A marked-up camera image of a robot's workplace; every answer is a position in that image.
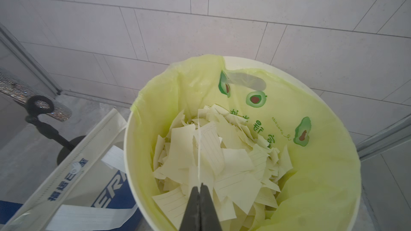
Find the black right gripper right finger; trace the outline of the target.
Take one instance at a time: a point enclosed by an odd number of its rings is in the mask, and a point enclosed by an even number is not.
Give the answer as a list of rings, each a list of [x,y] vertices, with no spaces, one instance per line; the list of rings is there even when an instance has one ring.
[[[200,187],[200,230],[222,231],[210,190],[204,184]]]

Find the blue white paper bag rear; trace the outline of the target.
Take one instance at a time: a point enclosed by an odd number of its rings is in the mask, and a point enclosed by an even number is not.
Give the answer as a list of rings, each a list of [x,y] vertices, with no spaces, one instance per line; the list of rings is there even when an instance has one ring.
[[[125,118],[111,110],[24,203],[1,203],[5,231],[134,231],[142,214],[124,162]]]

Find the glitter microphone on black stand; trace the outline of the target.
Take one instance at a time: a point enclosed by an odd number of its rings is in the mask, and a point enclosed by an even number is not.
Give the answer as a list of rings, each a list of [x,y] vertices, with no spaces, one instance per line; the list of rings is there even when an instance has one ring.
[[[34,125],[40,134],[49,140],[54,140],[63,147],[57,156],[57,164],[61,164],[85,138],[83,135],[69,141],[61,136],[56,128],[42,122],[39,119],[42,114],[61,122],[67,121],[71,118],[72,111],[45,93],[32,88],[4,68],[1,68],[1,93],[13,99],[26,110],[25,121],[27,123]]]

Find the shredded paper pieces in bin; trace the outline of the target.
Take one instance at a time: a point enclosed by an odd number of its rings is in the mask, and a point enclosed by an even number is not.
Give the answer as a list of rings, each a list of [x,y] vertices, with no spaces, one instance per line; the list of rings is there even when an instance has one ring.
[[[192,188],[205,185],[222,229],[250,231],[274,214],[278,182],[292,168],[272,135],[253,136],[245,117],[205,106],[193,119],[179,113],[157,138],[153,175],[161,194],[154,201],[179,228]]]

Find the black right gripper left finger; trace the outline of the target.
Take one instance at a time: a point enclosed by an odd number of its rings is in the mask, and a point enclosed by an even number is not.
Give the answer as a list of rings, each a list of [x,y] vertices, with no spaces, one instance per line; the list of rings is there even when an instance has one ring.
[[[179,231],[201,230],[201,197],[198,187],[193,187]]]

